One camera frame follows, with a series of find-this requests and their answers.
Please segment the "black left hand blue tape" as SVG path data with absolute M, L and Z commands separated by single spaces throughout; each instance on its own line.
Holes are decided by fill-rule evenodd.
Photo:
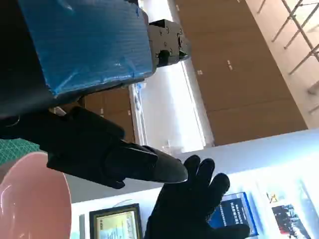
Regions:
M 190 57 L 182 27 L 149 22 L 130 0 L 3 0 L 0 3 L 0 136 L 48 153 L 47 167 L 115 189 L 126 178 L 187 180 L 180 160 L 125 141 L 115 123 L 74 107 L 82 96 L 143 81 Z

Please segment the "black gloved right hand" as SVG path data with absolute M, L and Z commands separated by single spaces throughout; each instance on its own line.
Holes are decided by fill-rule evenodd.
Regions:
M 230 188 L 224 173 L 213 175 L 213 159 L 192 155 L 184 166 L 188 180 L 164 184 L 148 218 L 146 239 L 245 239 L 248 225 L 212 228 L 208 220 Z

